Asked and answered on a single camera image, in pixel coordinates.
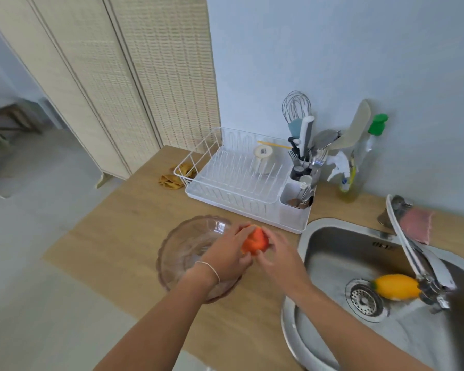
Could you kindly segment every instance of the tomato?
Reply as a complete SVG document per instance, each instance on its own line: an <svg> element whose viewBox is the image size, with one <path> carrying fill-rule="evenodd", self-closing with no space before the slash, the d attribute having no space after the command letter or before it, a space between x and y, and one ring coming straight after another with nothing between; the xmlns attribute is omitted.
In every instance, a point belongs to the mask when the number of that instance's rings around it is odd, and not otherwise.
<svg viewBox="0 0 464 371"><path fill-rule="evenodd" d="M251 233L246 241L244 241L242 244L241 251L244 254L250 252L251 255L256 255L258 250L265 252L268 248L268 244L268 237L266 236L265 232L259 226L256 226L254 232Z"/></svg>

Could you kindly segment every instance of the beige woven screen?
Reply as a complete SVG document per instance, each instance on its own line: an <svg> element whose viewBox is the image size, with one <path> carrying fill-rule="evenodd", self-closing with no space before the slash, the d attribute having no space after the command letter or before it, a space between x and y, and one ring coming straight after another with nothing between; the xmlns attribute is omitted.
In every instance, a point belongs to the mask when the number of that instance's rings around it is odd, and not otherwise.
<svg viewBox="0 0 464 371"><path fill-rule="evenodd" d="M27 0L0 0L0 32L98 166L129 173Z"/></svg>
<svg viewBox="0 0 464 371"><path fill-rule="evenodd" d="M110 0L164 144L220 126L206 0Z"/></svg>
<svg viewBox="0 0 464 371"><path fill-rule="evenodd" d="M158 142L102 0L34 0L131 173Z"/></svg>

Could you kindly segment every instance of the transparent plastic bottle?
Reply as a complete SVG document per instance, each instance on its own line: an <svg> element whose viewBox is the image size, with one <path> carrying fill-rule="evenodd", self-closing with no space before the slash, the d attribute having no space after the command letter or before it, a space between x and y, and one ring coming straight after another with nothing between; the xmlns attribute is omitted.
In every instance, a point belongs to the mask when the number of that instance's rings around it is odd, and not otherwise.
<svg viewBox="0 0 464 371"><path fill-rule="evenodd" d="M378 137L385 129L385 122L388 120L386 114L379 114L373 117L373 121L349 157L349 167L351 175L348 179L340 181L339 197L346 203L354 202L366 183L376 159L375 149L377 148Z"/></svg>

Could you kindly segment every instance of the hand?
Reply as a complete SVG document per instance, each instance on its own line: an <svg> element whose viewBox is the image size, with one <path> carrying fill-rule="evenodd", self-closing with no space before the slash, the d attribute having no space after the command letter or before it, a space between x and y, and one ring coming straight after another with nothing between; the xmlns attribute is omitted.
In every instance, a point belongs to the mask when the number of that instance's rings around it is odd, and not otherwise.
<svg viewBox="0 0 464 371"><path fill-rule="evenodd" d="M256 255L256 261L266 274L290 298L311 288L313 284L297 249L289 245L283 234L267 228L263 230L270 239L274 252L272 260L268 260L261 251Z"/></svg>
<svg viewBox="0 0 464 371"><path fill-rule="evenodd" d="M248 235L253 233L254 226L250 223L233 224L201 257L202 262L209 263L220 281L235 280L252 264L251 254L245 255L241 252L241 246ZM196 267L205 267L211 272L213 278L218 282L214 272L203 263L197 263Z"/></svg>

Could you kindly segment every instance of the yellow vegetable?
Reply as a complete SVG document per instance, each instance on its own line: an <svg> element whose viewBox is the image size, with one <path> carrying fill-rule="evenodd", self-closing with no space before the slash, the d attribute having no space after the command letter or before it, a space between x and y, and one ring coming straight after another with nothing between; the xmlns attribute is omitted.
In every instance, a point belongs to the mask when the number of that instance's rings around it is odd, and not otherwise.
<svg viewBox="0 0 464 371"><path fill-rule="evenodd" d="M418 298L418 282L404 274L386 274L371 282L371 287L383 298L393 301Z"/></svg>

